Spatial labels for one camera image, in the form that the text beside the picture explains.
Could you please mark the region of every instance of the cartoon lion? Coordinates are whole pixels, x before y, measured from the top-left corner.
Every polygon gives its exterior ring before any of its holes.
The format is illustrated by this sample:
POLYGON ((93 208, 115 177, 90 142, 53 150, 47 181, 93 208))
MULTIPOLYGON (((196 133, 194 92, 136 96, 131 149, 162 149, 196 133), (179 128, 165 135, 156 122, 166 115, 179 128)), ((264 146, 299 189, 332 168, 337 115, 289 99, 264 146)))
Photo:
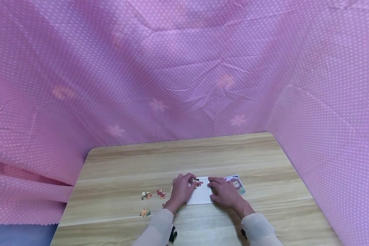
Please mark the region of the cartoon lion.
POLYGON ((160 198, 160 200, 165 199, 165 192, 162 191, 162 189, 157 190, 156 195, 160 198))
POLYGON ((237 190, 241 189, 242 184, 239 182, 239 179, 233 178, 230 181, 233 183, 235 189, 237 189, 237 190))

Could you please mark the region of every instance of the wood grain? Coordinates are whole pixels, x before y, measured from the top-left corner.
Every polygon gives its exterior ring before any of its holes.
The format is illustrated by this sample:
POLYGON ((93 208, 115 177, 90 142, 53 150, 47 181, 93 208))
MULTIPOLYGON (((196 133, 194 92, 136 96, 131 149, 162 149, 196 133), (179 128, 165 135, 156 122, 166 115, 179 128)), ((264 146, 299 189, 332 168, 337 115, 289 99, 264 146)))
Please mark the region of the wood grain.
MULTIPOLYGON (((161 209, 180 173, 239 174, 244 198, 271 222, 284 245, 341 245, 269 133, 95 148, 89 152, 52 246, 131 245, 161 209), (153 193, 141 200, 143 191, 153 193), (152 215, 139 216, 149 207, 152 215)), ((247 245, 241 221, 213 204, 183 206, 176 246, 247 245)))

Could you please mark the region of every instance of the finger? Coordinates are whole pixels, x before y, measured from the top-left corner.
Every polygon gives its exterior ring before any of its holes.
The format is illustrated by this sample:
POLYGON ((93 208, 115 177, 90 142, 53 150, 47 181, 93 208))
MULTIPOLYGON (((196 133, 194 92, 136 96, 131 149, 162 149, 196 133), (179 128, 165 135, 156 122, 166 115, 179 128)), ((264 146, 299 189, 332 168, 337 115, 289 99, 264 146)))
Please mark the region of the finger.
POLYGON ((188 180, 197 178, 197 176, 195 176, 194 174, 191 174, 191 173, 186 174, 184 177, 185 177, 185 179, 188 179, 188 180))
POLYGON ((218 196, 214 195, 214 194, 211 194, 210 196, 210 199, 212 200, 212 202, 217 202, 219 203, 220 199, 218 196))
POLYGON ((210 182, 207 186, 208 187, 213 187, 216 190, 219 190, 220 189, 220 184, 219 183, 216 183, 215 181, 210 182))
POLYGON ((196 187, 197 187, 197 182, 191 183, 191 185, 190 185, 191 190, 195 190, 196 187))
POLYGON ((218 184, 223 184, 223 181, 221 181, 221 179, 220 178, 216 178, 216 177, 208 177, 208 180, 210 181, 210 182, 216 182, 216 183, 218 183, 218 184))

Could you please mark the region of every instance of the long sleeve shirt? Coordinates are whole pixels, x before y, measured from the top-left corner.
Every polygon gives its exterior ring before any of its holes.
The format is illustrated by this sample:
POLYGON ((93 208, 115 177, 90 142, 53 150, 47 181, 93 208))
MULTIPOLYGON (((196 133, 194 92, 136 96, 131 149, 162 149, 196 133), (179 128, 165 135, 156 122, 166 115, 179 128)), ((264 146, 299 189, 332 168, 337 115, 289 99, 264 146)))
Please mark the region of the long sleeve shirt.
MULTIPOLYGON (((174 215, 162 209, 153 215, 148 228, 133 243, 133 246, 166 246, 171 235, 174 215)), ((283 246, 275 230, 264 215, 254 213, 242 219, 242 227, 251 246, 283 246)))

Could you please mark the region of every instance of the pink curtain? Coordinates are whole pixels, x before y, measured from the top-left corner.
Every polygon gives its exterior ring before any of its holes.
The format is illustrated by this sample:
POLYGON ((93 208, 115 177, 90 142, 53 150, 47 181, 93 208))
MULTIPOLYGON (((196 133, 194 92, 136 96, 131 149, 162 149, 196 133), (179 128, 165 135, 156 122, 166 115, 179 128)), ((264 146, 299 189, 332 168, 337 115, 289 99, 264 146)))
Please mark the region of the pink curtain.
POLYGON ((262 131, 369 245, 369 0, 0 0, 0 224, 58 223, 91 148, 262 131))

